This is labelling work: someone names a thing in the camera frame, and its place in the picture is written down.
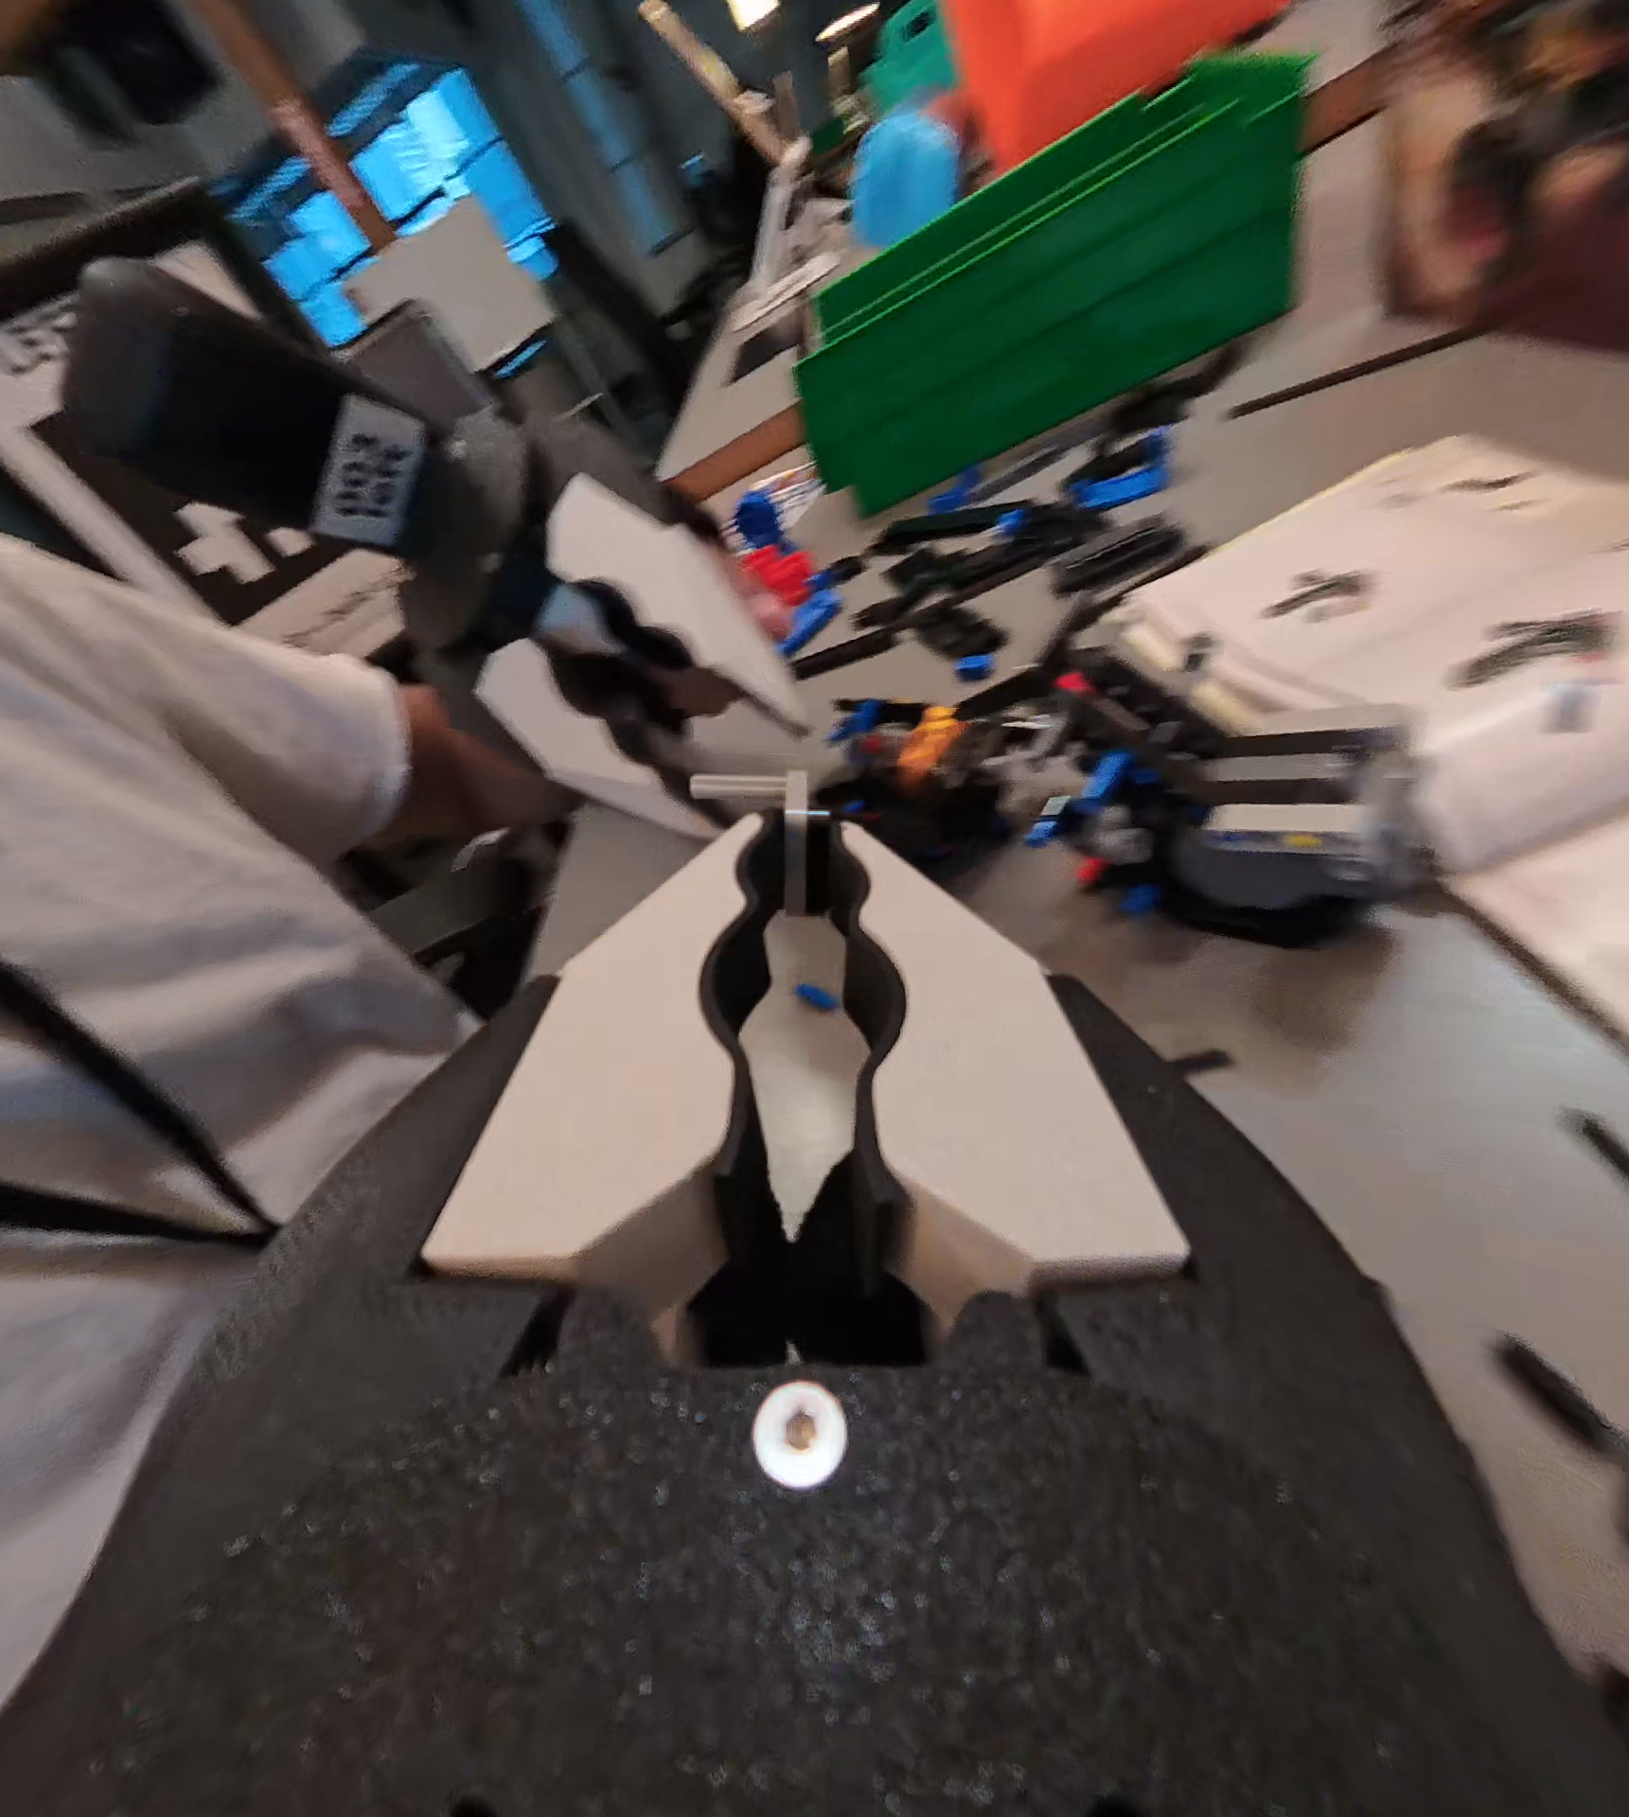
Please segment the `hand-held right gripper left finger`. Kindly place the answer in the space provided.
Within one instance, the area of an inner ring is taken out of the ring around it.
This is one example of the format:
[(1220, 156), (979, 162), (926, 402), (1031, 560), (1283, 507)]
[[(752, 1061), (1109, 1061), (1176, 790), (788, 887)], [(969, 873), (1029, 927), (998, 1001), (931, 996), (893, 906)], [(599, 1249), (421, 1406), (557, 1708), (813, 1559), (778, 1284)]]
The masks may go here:
[(553, 975), (528, 1041), (423, 1240), (423, 1267), (691, 1299), (786, 1251), (715, 959), (750, 931), (756, 811)]

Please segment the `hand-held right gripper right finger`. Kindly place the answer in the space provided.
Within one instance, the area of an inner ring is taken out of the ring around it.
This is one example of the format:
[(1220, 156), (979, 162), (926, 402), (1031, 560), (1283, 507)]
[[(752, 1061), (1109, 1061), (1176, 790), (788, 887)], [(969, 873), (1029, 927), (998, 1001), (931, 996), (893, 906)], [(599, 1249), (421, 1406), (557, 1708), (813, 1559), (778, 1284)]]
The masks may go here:
[(847, 959), (885, 961), (859, 1156), (887, 1175), (887, 1265), (922, 1305), (1164, 1276), (1189, 1238), (1048, 971), (874, 833), (840, 824)]

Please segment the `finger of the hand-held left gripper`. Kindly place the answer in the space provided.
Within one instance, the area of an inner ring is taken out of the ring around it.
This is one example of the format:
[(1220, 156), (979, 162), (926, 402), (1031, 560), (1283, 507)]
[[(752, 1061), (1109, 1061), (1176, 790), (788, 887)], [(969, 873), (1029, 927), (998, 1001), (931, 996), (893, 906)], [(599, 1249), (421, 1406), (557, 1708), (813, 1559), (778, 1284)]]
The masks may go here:
[(614, 595), (618, 623), (675, 650), (687, 667), (717, 675), (784, 732), (807, 732), (792, 671), (750, 595), (689, 526), (660, 522), (578, 473), (547, 513), (546, 562), (578, 593)]
[(652, 650), (517, 639), (479, 669), (475, 696), (536, 767), (584, 801), (712, 841), (735, 811), (691, 795), (685, 696), (712, 677)]

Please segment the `lego pieces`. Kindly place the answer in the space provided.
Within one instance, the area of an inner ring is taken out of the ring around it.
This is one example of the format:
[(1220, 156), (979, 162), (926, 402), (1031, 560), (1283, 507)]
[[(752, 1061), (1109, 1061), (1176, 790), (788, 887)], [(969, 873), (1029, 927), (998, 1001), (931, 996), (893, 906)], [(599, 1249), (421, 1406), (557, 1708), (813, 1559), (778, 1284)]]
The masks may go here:
[(969, 465), (861, 555), (813, 562), (786, 534), (780, 484), (744, 492), (740, 564), (782, 606), (775, 646), (800, 679), (853, 669), (912, 643), (964, 685), (990, 677), (1008, 633), (981, 601), (1042, 576), (1057, 599), (1101, 599), (1189, 553), (1166, 513), (1134, 511), (1172, 478), (1176, 414), (1162, 396), (1111, 412), (1084, 442), (1046, 442), (1002, 471)]

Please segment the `person's left forearm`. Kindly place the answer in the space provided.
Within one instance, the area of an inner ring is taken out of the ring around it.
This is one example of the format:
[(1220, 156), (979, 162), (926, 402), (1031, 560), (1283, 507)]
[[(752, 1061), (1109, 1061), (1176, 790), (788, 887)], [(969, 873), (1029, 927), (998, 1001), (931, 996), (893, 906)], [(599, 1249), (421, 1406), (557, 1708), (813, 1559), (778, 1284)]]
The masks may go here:
[(570, 790), (460, 728), (431, 686), (397, 686), (391, 719), (376, 799), (355, 849), (418, 839), (469, 843), (549, 826), (574, 809)]

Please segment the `grey black lego chassis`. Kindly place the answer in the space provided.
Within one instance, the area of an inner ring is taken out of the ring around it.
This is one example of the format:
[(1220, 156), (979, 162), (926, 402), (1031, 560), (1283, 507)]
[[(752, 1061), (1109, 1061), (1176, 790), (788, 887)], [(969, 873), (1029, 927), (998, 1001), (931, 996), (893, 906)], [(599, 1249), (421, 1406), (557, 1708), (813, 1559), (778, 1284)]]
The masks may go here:
[(1426, 872), (1407, 707), (1277, 709), (1235, 730), (1189, 688), (1122, 665), (1063, 673), (1050, 706), (1080, 776), (1029, 841), (1069, 845), (1082, 889), (1298, 948), (1407, 896)]

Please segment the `lego set box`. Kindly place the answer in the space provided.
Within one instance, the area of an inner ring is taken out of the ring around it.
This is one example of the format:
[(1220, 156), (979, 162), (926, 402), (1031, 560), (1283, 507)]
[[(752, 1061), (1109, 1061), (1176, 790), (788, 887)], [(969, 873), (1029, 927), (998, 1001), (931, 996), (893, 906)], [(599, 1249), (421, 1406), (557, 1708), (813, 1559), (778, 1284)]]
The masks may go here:
[(1386, 3), (1392, 314), (1629, 354), (1629, 1)]

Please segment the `black white patterned board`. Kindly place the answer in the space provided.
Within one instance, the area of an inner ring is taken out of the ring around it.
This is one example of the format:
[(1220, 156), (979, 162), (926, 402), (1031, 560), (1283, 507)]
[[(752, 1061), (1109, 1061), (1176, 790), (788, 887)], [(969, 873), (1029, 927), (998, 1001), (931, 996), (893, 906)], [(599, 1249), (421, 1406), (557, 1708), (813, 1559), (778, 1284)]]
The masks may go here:
[(393, 559), (179, 496), (80, 440), (62, 404), (76, 265), (0, 272), (0, 530), (261, 639), (389, 664)]

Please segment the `person in white shirt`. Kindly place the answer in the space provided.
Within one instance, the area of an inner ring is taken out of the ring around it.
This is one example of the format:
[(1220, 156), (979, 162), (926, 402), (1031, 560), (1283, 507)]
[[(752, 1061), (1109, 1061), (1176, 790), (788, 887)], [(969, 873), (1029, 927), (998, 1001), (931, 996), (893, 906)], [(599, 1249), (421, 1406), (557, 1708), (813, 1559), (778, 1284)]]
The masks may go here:
[[(0, 957), (288, 1219), (471, 1032), (330, 868), (414, 780), (383, 669), (217, 623), (0, 534)], [(253, 1255), (179, 1158), (0, 1015), (0, 1185), (156, 1240), (0, 1228), (0, 1706)]]

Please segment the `stacked green plastic bins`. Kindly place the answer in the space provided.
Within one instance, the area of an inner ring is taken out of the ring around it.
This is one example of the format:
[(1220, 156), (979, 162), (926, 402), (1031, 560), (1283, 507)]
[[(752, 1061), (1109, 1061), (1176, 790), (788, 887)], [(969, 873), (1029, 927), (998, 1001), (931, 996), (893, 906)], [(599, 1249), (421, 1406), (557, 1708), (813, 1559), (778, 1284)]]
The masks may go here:
[(1197, 57), (815, 297), (801, 440), (861, 513), (1067, 423), (1294, 303), (1309, 57)]

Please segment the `blue bag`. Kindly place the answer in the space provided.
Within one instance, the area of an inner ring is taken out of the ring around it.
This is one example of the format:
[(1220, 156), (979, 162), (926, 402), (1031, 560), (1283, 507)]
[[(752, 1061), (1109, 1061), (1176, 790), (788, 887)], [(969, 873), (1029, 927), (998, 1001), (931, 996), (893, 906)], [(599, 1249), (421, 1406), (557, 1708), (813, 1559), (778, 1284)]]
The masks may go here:
[(960, 192), (958, 129), (929, 106), (897, 106), (857, 142), (847, 184), (851, 238), (882, 251), (943, 215)]

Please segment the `green container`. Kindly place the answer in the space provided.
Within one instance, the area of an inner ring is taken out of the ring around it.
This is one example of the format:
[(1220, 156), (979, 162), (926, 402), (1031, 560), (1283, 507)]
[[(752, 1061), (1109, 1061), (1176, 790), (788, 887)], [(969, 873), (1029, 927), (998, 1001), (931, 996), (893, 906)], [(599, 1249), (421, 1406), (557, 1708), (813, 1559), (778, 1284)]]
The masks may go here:
[(926, 102), (954, 85), (954, 59), (937, 1), (906, 1), (880, 20), (864, 70), (872, 116)]

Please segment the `orange box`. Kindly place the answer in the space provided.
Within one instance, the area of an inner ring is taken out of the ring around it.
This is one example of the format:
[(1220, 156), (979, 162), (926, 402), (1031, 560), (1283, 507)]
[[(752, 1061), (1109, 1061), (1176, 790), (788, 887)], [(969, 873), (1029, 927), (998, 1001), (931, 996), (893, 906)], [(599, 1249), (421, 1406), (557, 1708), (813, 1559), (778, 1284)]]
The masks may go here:
[(943, 1), (964, 104), (994, 173), (1191, 57), (1269, 28), (1285, 1)]

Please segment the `white instruction booklet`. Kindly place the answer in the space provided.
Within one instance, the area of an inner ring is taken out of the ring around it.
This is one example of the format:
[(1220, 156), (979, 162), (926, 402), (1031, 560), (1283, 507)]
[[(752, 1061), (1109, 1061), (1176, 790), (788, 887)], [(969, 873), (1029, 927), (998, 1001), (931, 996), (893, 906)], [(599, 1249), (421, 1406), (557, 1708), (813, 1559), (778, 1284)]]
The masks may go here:
[(1120, 641), (1239, 727), (1393, 707), (1437, 868), (1629, 807), (1629, 480), (1477, 438), (1384, 457), (1139, 587)]

